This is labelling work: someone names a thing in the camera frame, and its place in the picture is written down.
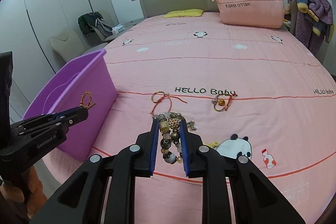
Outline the left hand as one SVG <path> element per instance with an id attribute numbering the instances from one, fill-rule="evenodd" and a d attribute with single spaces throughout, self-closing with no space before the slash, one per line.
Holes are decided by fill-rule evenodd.
<path id="1" fill-rule="evenodd" d="M 22 185 L 3 182 L 1 194 L 15 214 L 24 219 L 32 219 L 47 202 L 47 197 L 43 192 L 43 184 L 34 166 L 31 166 L 27 171 Z"/>

